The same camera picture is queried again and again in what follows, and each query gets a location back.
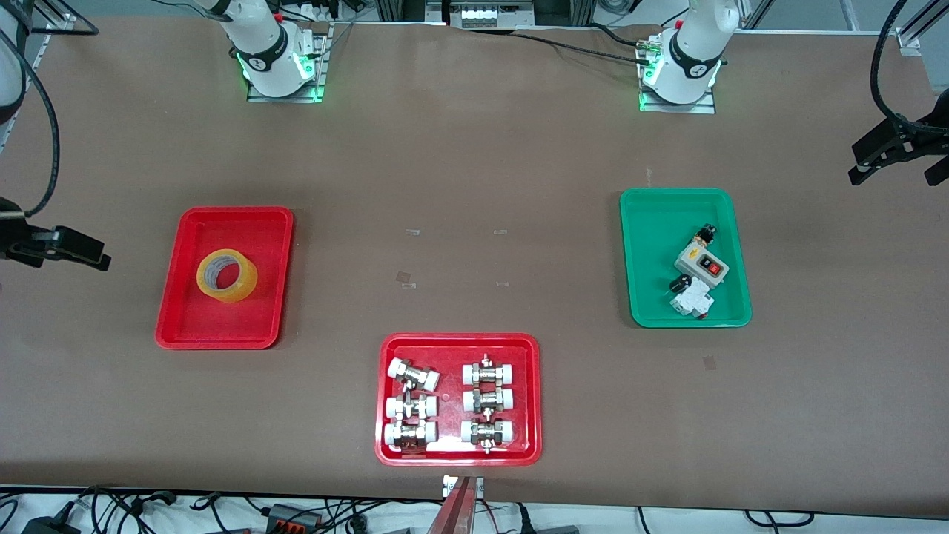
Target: brown table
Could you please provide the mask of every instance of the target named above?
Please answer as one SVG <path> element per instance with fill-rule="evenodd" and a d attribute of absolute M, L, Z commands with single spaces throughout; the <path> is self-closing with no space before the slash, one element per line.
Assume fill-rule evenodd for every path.
<path fill-rule="evenodd" d="M 850 144 L 882 118 L 873 38 L 738 35 L 718 114 L 681 116 L 639 112 L 630 66 L 426 26 L 353 29 L 321 105 L 248 105 L 216 24 L 99 22 L 41 68 L 63 173 L 35 222 L 115 259 L 0 266 L 2 482 L 431 498 L 452 472 L 496 500 L 945 513 L 949 186 L 922 161 L 849 185 Z M 900 112 L 931 108 L 919 58 L 890 47 L 883 78 Z M 4 196 L 38 199 L 47 137 L 31 91 Z M 732 195 L 747 327 L 631 321 L 617 203 L 647 186 Z M 219 204 L 296 214 L 283 336 L 163 351 L 178 217 Z M 381 465 L 378 350 L 396 331 L 536 336 L 540 461 Z"/>

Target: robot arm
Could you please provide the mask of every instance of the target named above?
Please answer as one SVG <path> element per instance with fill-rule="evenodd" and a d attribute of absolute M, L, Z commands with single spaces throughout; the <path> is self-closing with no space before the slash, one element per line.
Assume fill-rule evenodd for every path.
<path fill-rule="evenodd" d="M 735 0 L 689 0 L 681 28 L 659 36 L 660 55 L 643 83 L 673 104 L 691 104 L 715 82 L 721 54 L 738 28 Z"/>
<path fill-rule="evenodd" d="M 0 0 L 0 31 L 3 31 L 21 54 L 27 45 L 28 13 L 31 12 L 31 1 Z M 0 124 L 9 121 L 16 114 L 26 92 L 27 74 L 21 68 L 13 50 L 0 44 Z"/>
<path fill-rule="evenodd" d="M 264 96 L 289 96 L 315 76 L 305 52 L 312 50 L 312 31 L 278 23 L 266 0 L 195 1 L 227 32 L 244 75 Z"/>

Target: electrical cord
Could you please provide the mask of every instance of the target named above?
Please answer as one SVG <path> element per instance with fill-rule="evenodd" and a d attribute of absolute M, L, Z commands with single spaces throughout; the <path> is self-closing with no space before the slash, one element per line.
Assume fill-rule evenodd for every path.
<path fill-rule="evenodd" d="M 198 16 L 204 17 L 204 12 L 192 6 L 191 4 L 183 4 L 181 2 L 165 2 L 164 0 L 150 0 L 150 1 L 155 2 L 156 4 L 161 4 L 162 6 L 169 6 L 172 8 L 188 8 L 189 10 L 192 10 L 195 13 L 197 13 Z"/>
<path fill-rule="evenodd" d="M 634 58 L 634 57 L 628 57 L 628 56 L 620 56 L 620 55 L 616 55 L 616 54 L 609 54 L 609 53 L 606 53 L 606 52 L 600 52 L 599 50 L 591 50 L 591 49 L 589 49 L 589 48 L 575 47 L 574 45 L 567 45 L 567 44 L 565 44 L 565 43 L 558 43 L 558 42 L 556 42 L 556 41 L 551 41 L 550 39 L 544 39 L 543 37 L 535 37 L 535 36 L 533 36 L 533 35 L 525 35 L 525 34 L 523 34 L 523 33 L 510 33 L 509 35 L 510 35 L 511 37 L 520 37 L 520 38 L 522 38 L 522 39 L 530 39 L 530 40 L 532 40 L 532 41 L 537 41 L 538 43 L 545 43 L 545 44 L 547 44 L 547 45 L 552 45 L 552 46 L 554 46 L 554 47 L 566 48 L 566 49 L 568 49 L 568 50 L 574 50 L 574 51 L 577 51 L 577 52 L 582 52 L 582 53 L 584 53 L 584 54 L 590 54 L 590 55 L 594 55 L 594 56 L 600 56 L 600 57 L 604 57 L 604 58 L 607 58 L 607 59 L 615 59 L 615 60 L 619 60 L 619 61 L 627 61 L 627 62 L 629 62 L 629 63 L 635 63 L 636 65 L 649 65 L 649 62 L 646 61 L 646 60 L 644 60 L 644 59 L 639 59 L 639 58 Z"/>
<path fill-rule="evenodd" d="M 365 17 L 365 15 L 369 14 L 369 12 L 370 10 L 363 10 L 362 12 L 353 15 L 353 17 L 349 19 L 349 24 L 346 26 L 343 32 L 340 33 L 340 36 L 333 38 L 333 43 L 329 46 L 329 48 L 326 49 L 326 52 L 324 52 L 324 55 L 327 55 L 330 51 L 332 51 L 332 49 L 336 47 L 336 44 L 342 41 L 343 38 L 349 33 L 349 31 L 353 29 L 353 26 L 356 24 L 356 21 Z"/>
<path fill-rule="evenodd" d="M 642 531 L 645 532 L 645 534 L 652 534 L 652 532 L 649 532 L 649 527 L 646 525 L 646 517 L 642 515 L 642 506 L 636 506 L 636 513 L 639 514 L 640 516 L 640 524 L 642 524 Z"/>
<path fill-rule="evenodd" d="M 689 10 L 689 9 L 686 8 L 686 9 L 684 9 L 684 10 L 682 10 L 682 11 L 679 11 L 678 13 L 676 13 L 676 14 L 672 15 L 671 17 L 669 17 L 669 18 L 665 19 L 664 21 L 662 21 L 662 24 L 660 24 L 660 26 L 665 26 L 665 25 L 669 24 L 670 22 L 672 22 L 672 21 L 678 19 L 679 17 L 681 17 L 682 15 L 684 15 L 685 12 L 688 11 L 688 10 Z"/>
<path fill-rule="evenodd" d="M 533 524 L 530 523 L 530 514 L 524 503 L 515 503 L 521 509 L 521 534 L 536 534 Z"/>
<path fill-rule="evenodd" d="M 113 512 L 115 512 L 116 510 L 120 508 L 125 512 L 124 514 L 122 514 L 121 519 L 119 519 L 119 528 L 117 530 L 117 534 L 121 534 L 121 530 L 124 527 L 125 522 L 128 520 L 129 517 L 135 520 L 136 526 L 139 528 L 138 530 L 139 534 L 142 534 L 144 532 L 147 532 L 148 534 L 156 534 L 155 529 L 149 526 L 149 524 L 146 523 L 145 520 L 141 518 L 141 513 L 142 513 L 141 506 L 144 505 L 144 503 L 147 502 L 148 499 L 146 499 L 145 501 L 142 501 L 139 495 L 124 495 L 120 497 L 116 495 L 115 493 L 108 491 L 106 489 L 102 489 L 100 487 L 96 487 L 94 491 L 95 492 L 92 495 L 92 507 L 90 511 L 93 518 L 93 528 L 96 529 L 96 534 L 104 534 L 104 532 L 107 532 L 109 528 L 109 524 L 112 521 L 112 517 L 110 514 L 110 517 L 105 520 L 104 528 L 102 528 L 101 530 L 100 530 L 99 525 L 96 524 L 95 522 L 96 503 L 98 501 L 99 494 L 106 495 L 110 499 L 112 499 L 112 503 L 115 505 Z M 125 499 L 129 497 L 132 497 L 131 505 L 125 502 Z"/>
<path fill-rule="evenodd" d="M 636 46 L 636 41 L 629 41 L 629 40 L 626 40 L 626 39 L 624 39 L 623 37 L 620 37 L 619 35 L 617 35 L 616 33 L 613 33 L 613 30 L 612 30 L 612 29 L 610 29 L 610 28 L 608 28 L 608 27 L 606 27 L 606 26 L 604 26 L 604 25 L 602 25 L 602 24 L 600 24 L 600 23 L 591 22 L 591 23 L 589 23 L 588 26 L 590 26 L 591 28 L 601 29 L 601 30 L 603 31 L 603 33 L 606 34 L 607 37 L 609 37 L 610 39 L 616 41 L 617 43 L 619 43 L 619 44 L 621 44 L 621 45 L 627 45 L 628 47 L 635 47 L 635 46 Z"/>
<path fill-rule="evenodd" d="M 27 74 L 33 84 L 36 86 L 36 92 L 40 94 L 40 100 L 43 101 L 43 107 L 47 109 L 47 116 L 49 117 L 49 130 L 52 135 L 52 149 L 53 149 L 53 159 L 52 167 L 49 170 L 49 183 L 47 184 L 47 190 L 43 194 L 43 197 L 40 199 L 39 203 L 36 204 L 30 210 L 24 212 L 24 214 L 29 218 L 43 211 L 43 208 L 47 207 L 49 199 L 53 196 L 53 191 L 56 190 L 56 180 L 59 177 L 59 159 L 60 159 L 60 142 L 59 142 L 59 121 L 56 119 L 56 110 L 53 109 L 53 102 L 49 100 L 49 94 L 47 89 L 43 87 L 43 82 L 40 81 L 40 77 L 36 75 L 36 71 L 33 70 L 33 66 L 29 64 L 27 58 L 20 53 L 20 49 L 16 47 L 15 44 L 7 37 L 7 34 L 3 31 L 0 31 L 0 38 L 3 39 L 5 45 L 13 55 L 16 56 L 16 60 L 20 63 L 20 67 L 23 68 L 24 72 Z"/>
<path fill-rule="evenodd" d="M 908 2 L 908 0 L 897 0 L 897 3 L 893 6 L 893 10 L 891 10 L 889 16 L 886 17 L 884 26 L 880 30 L 880 36 L 877 37 L 877 46 L 873 49 L 873 59 L 870 61 L 870 94 L 873 96 L 873 104 L 883 112 L 887 119 L 910 132 L 949 135 L 949 128 L 947 127 L 912 123 L 907 121 L 902 115 L 897 115 L 895 111 L 890 109 L 889 105 L 886 105 L 883 94 L 880 92 L 880 61 L 883 59 L 886 38 L 889 36 L 890 30 L 893 29 L 893 25 L 896 24 L 896 19 L 900 16 L 900 12 L 906 5 L 906 2 Z"/>
<path fill-rule="evenodd" d="M 224 526 L 224 523 L 221 522 L 220 514 L 217 513 L 216 503 L 217 503 L 217 500 L 220 498 L 221 498 L 221 494 L 215 491 L 214 493 L 209 493 L 205 495 L 204 497 L 198 497 L 197 499 L 195 499 L 193 503 L 191 503 L 189 508 L 195 511 L 201 511 L 201 510 L 210 508 L 211 513 L 214 514 L 214 521 L 217 523 L 218 528 L 221 529 L 221 532 L 224 532 L 225 534 L 233 534 L 226 526 Z"/>
<path fill-rule="evenodd" d="M 6 508 L 8 505 L 12 505 L 12 508 L 9 511 L 7 519 L 3 520 L 3 523 L 0 523 L 0 532 L 3 532 L 3 529 L 7 528 L 10 520 L 13 519 L 13 514 L 16 513 L 16 509 L 20 507 L 20 504 L 16 502 L 16 499 L 14 499 L 12 501 L 4 501 L 3 503 L 0 503 L 0 510 Z"/>
<path fill-rule="evenodd" d="M 257 511 L 260 512 L 261 514 L 264 514 L 264 508 L 262 508 L 262 507 L 260 507 L 260 506 L 258 506 L 258 505 L 255 505 L 255 504 L 253 503 L 253 501 L 251 500 L 250 497 L 244 497 L 244 500 L 247 501 L 247 504 L 248 504 L 248 505 L 251 505 L 251 508 L 257 510 Z"/>
<path fill-rule="evenodd" d="M 497 527 L 497 520 L 494 518 L 494 512 L 491 510 L 488 502 L 484 499 L 478 499 L 478 501 L 484 506 L 484 511 L 488 512 L 488 517 L 491 518 L 491 524 L 494 525 L 494 532 L 501 534 L 501 529 Z"/>
<path fill-rule="evenodd" d="M 761 513 L 765 514 L 765 517 L 768 518 L 769 523 L 763 523 L 755 519 L 752 516 L 753 511 L 760 511 Z M 778 527 L 796 528 L 799 526 L 807 526 L 814 522 L 814 517 L 815 517 L 814 512 L 801 512 L 801 513 L 807 514 L 808 517 L 794 523 L 779 523 L 774 520 L 773 515 L 768 510 L 744 510 L 744 513 L 745 513 L 745 519 L 753 523 L 755 526 L 760 526 L 761 528 L 771 528 L 775 534 L 778 534 Z"/>

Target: black cable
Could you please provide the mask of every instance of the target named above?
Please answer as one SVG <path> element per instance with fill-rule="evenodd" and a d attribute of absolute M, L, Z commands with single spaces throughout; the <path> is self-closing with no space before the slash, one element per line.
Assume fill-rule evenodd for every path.
<path fill-rule="evenodd" d="M 768 521 L 771 522 L 771 527 L 774 529 L 774 534 L 781 534 L 781 530 L 779 530 L 777 527 L 777 521 L 774 520 L 774 516 L 771 515 L 771 512 L 769 512 L 768 510 L 763 510 L 763 511 L 765 513 L 765 516 L 768 518 Z"/>
<path fill-rule="evenodd" d="M 681 17 L 682 15 L 684 15 L 685 12 L 688 11 L 688 10 L 689 10 L 689 9 L 686 8 L 686 9 L 684 9 L 684 10 L 682 10 L 682 11 L 679 11 L 678 13 L 676 13 L 676 14 L 672 15 L 671 17 L 669 17 L 669 18 L 665 19 L 664 21 L 662 21 L 662 24 L 660 24 L 660 26 L 665 26 L 665 25 L 669 24 L 670 22 L 672 22 L 672 21 L 678 19 L 679 17 Z"/>
<path fill-rule="evenodd" d="M 217 526 L 220 527 L 221 532 L 225 534 L 233 534 L 224 524 L 221 522 L 221 516 L 217 513 L 217 500 L 221 498 L 221 494 L 218 492 L 209 493 L 204 497 L 198 497 L 193 503 L 191 503 L 190 508 L 192 510 L 201 511 L 207 508 L 211 509 L 211 513 L 214 514 L 214 520 L 217 522 Z"/>
<path fill-rule="evenodd" d="M 873 96 L 873 104 L 877 105 L 887 119 L 899 124 L 910 132 L 949 135 L 949 128 L 947 127 L 911 123 L 902 115 L 897 115 L 895 111 L 886 105 L 883 94 L 880 92 L 880 61 L 883 59 L 886 38 L 889 36 L 890 30 L 893 29 L 893 25 L 896 24 L 896 19 L 900 16 L 900 11 L 902 11 L 902 8 L 908 1 L 909 0 L 897 0 L 897 3 L 893 6 L 893 10 L 890 11 L 889 16 L 886 17 L 886 22 L 884 22 L 884 26 L 880 30 L 880 36 L 877 37 L 877 46 L 873 49 L 873 59 L 870 62 L 870 94 Z"/>
<path fill-rule="evenodd" d="M 117 530 L 117 534 L 121 534 L 122 527 L 125 525 L 125 520 L 127 520 L 129 517 L 131 517 L 132 519 L 135 520 L 136 526 L 139 528 L 139 534 L 142 534 L 143 532 L 147 532 L 148 534 L 156 534 L 155 529 L 153 529 L 151 526 L 149 526 L 149 524 L 146 523 L 146 522 L 141 518 L 141 516 L 140 516 L 141 512 L 140 512 L 140 511 L 136 511 L 136 510 L 134 509 L 134 501 L 133 501 L 133 505 L 131 505 L 131 506 L 130 506 L 128 503 L 125 502 L 125 499 L 129 497 L 128 495 L 125 495 L 125 496 L 121 496 L 121 497 L 120 497 L 120 496 L 116 495 L 115 493 L 112 493 L 111 491 L 109 491 L 109 490 L 107 490 L 107 489 L 103 489 L 103 488 L 101 488 L 101 487 L 95 487 L 95 488 L 93 488 L 93 491 L 94 491 L 94 493 L 93 493 L 93 495 L 92 495 L 92 515 L 93 515 L 93 518 L 95 518 L 96 501 L 97 501 L 97 499 L 98 499 L 98 496 L 99 496 L 100 494 L 106 495 L 106 496 L 108 496 L 110 499 L 112 499 L 112 503 L 116 506 L 115 509 L 121 508 L 121 509 L 125 512 L 124 514 L 122 514 L 121 519 L 119 520 L 119 528 L 118 528 L 118 530 Z M 138 499 L 139 496 L 138 496 L 138 495 L 131 495 L 131 497 L 133 497 L 133 499 Z M 111 521 L 112 521 L 112 517 L 111 517 L 111 514 L 110 514 L 110 517 L 109 517 L 108 519 L 106 519 L 106 521 L 105 521 L 105 529 L 104 529 L 102 532 L 100 532 L 99 530 L 96 530 L 96 534 L 104 534 L 105 532 L 107 532 L 107 531 L 108 531 L 108 527 L 109 527 L 109 523 L 110 523 Z M 93 527 L 94 527 L 94 528 L 98 528 L 98 525 L 95 524 L 95 520 L 93 520 Z"/>
<path fill-rule="evenodd" d="M 0 38 L 3 39 L 5 45 L 13 55 L 16 56 L 16 60 L 20 63 L 20 67 L 23 68 L 24 72 L 29 76 L 29 79 L 32 80 L 33 84 L 36 86 L 36 92 L 40 94 L 40 100 L 43 101 L 43 106 L 47 109 L 47 115 L 49 116 L 49 130 L 52 134 L 52 143 L 53 143 L 53 161 L 52 168 L 49 171 L 49 183 L 47 184 L 47 191 L 43 194 L 43 197 L 40 199 L 40 202 L 36 204 L 31 210 L 24 212 L 27 217 L 33 217 L 34 215 L 43 211 L 43 208 L 47 207 L 49 199 L 53 196 L 53 191 L 56 190 L 56 179 L 59 177 L 59 121 L 56 120 L 56 110 L 53 109 L 53 102 L 49 100 L 49 94 L 47 89 L 43 87 L 43 82 L 40 82 L 40 77 L 36 75 L 36 71 L 33 70 L 33 66 L 29 64 L 27 58 L 23 57 L 23 54 L 20 53 L 20 49 L 13 44 L 13 42 L 7 37 L 7 34 L 3 31 L 0 31 Z"/>
<path fill-rule="evenodd" d="M 164 2 L 163 0 L 149 0 L 155 2 L 156 4 L 161 4 L 162 6 L 169 6 L 172 8 L 188 8 L 200 16 L 204 16 L 204 11 L 199 10 L 198 8 L 192 6 L 191 4 L 183 4 L 181 2 Z"/>
<path fill-rule="evenodd" d="M 640 523 L 642 524 L 642 531 L 646 534 L 652 534 L 649 532 L 649 527 L 646 526 L 646 517 L 642 515 L 642 506 L 636 506 L 636 513 L 640 515 Z"/>
<path fill-rule="evenodd" d="M 260 507 L 260 506 L 258 506 L 258 505 L 255 505 L 255 504 L 253 503 L 253 501 L 251 500 L 250 497 L 244 497 L 244 500 L 247 501 L 247 504 L 248 504 L 248 505 L 251 505 L 251 508 L 257 510 L 257 511 L 260 512 L 261 514 L 264 513 L 264 508 L 262 508 L 262 507 Z"/>
<path fill-rule="evenodd" d="M 3 532 L 3 529 L 7 528 L 10 520 L 13 519 L 13 514 L 16 513 L 16 508 L 20 507 L 20 504 L 16 502 L 16 499 L 14 499 L 12 501 L 4 501 L 3 503 L 0 503 L 0 510 L 7 507 L 7 505 L 13 505 L 13 508 L 9 511 L 7 519 L 3 520 L 3 523 L 0 523 L 0 532 Z"/>
<path fill-rule="evenodd" d="M 644 59 L 628 57 L 628 56 L 618 56 L 616 54 L 608 54 L 606 52 L 600 52 L 599 50 L 591 50 L 589 48 L 580 48 L 575 47 L 574 45 L 567 45 L 565 43 L 558 43 L 556 41 L 551 41 L 549 39 L 544 39 L 543 37 L 535 37 L 533 35 L 525 35 L 523 33 L 511 33 L 511 37 L 520 37 L 522 39 L 530 39 L 532 41 L 537 41 L 538 43 L 545 43 L 547 45 L 553 45 L 555 47 L 566 48 L 568 50 L 574 50 L 577 52 L 583 52 L 584 54 L 590 54 L 594 56 L 605 57 L 608 59 L 616 59 L 620 61 L 628 61 L 629 63 L 635 63 L 637 65 L 649 65 L 649 62 Z"/>
<path fill-rule="evenodd" d="M 112 503 L 110 506 L 111 506 L 111 509 L 109 509 L 109 507 L 105 509 L 105 512 L 108 512 L 109 515 L 105 516 L 105 523 L 104 523 L 104 527 L 102 528 L 103 532 L 108 532 L 109 524 L 112 523 L 112 518 L 115 516 L 116 511 L 119 509 L 119 505 L 116 505 L 115 503 Z"/>
<path fill-rule="evenodd" d="M 515 503 L 521 509 L 521 534 L 536 534 L 533 524 L 530 523 L 530 514 L 524 503 Z"/>
<path fill-rule="evenodd" d="M 765 514 L 765 516 L 767 516 L 768 519 L 769 519 L 771 522 L 770 522 L 770 523 L 762 523 L 762 522 L 758 521 L 757 519 L 755 519 L 754 517 L 752 517 L 752 512 L 753 512 L 753 511 L 760 511 L 761 513 Z M 777 526 L 780 526 L 780 527 L 782 527 L 782 528 L 784 528 L 784 527 L 787 527 L 787 528 L 796 528 L 796 527 L 798 527 L 798 526 L 807 526 L 807 525 L 809 525 L 809 524 L 811 524 L 811 523 L 814 522 L 814 517 L 815 517 L 815 516 L 814 516 L 814 512 L 801 512 L 801 513 L 807 514 L 808 517 L 807 517 L 806 519 L 804 519 L 804 520 L 801 520 L 801 521 L 798 521 L 798 522 L 795 522 L 795 523 L 778 523 L 778 522 L 776 522 L 776 521 L 774 520 L 774 517 L 771 515 L 771 512 L 769 512 L 769 511 L 767 511 L 767 510 L 744 510 L 744 513 L 745 513 L 745 519 L 747 519 L 748 521 L 752 522 L 755 526 L 760 526 L 760 527 L 762 527 L 762 528 L 773 528 L 773 527 L 777 527 Z"/>
<path fill-rule="evenodd" d="M 217 513 L 217 505 L 215 504 L 217 499 L 211 501 L 211 513 L 214 514 L 214 521 L 217 523 L 217 526 L 221 529 L 221 532 L 225 534 L 232 534 L 232 532 L 224 526 L 224 523 L 221 522 L 221 516 Z"/>
<path fill-rule="evenodd" d="M 591 28 L 601 29 L 601 30 L 603 31 L 603 33 L 606 34 L 607 37 L 609 37 L 610 39 L 616 41 L 617 43 L 619 43 L 619 44 L 621 44 L 621 45 L 627 45 L 628 47 L 635 47 L 635 46 L 636 46 L 636 41 L 629 41 L 629 40 L 626 40 L 626 39 L 624 39 L 623 37 L 620 37 L 619 35 L 617 35 L 616 33 L 613 33 L 613 30 L 612 30 L 612 29 L 610 29 L 610 28 L 608 28 L 607 26 L 604 26 L 604 25 L 602 25 L 602 24 L 600 24 L 600 23 L 598 23 L 598 22 L 591 22 L 591 23 L 588 24 L 588 26 L 590 26 Z"/>
<path fill-rule="evenodd" d="M 93 493 L 92 504 L 89 506 L 89 521 L 92 522 L 92 529 L 96 532 L 96 534 L 102 534 L 102 528 L 99 526 L 99 520 L 101 519 L 101 517 L 98 517 L 96 515 L 96 504 L 98 502 L 99 502 L 99 493 L 98 492 Z M 105 511 L 102 513 L 102 515 L 104 516 L 105 512 L 107 511 L 109 511 L 108 506 L 105 508 Z"/>

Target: connector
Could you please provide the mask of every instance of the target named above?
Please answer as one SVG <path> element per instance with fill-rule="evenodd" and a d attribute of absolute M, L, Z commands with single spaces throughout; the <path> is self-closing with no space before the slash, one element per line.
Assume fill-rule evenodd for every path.
<path fill-rule="evenodd" d="M 38 517 L 29 520 L 23 528 L 23 534 L 82 534 L 79 528 L 60 523 L 51 517 Z"/>
<path fill-rule="evenodd" d="M 273 505 L 267 514 L 267 531 L 287 534 L 315 534 L 320 514 L 287 505 Z"/>

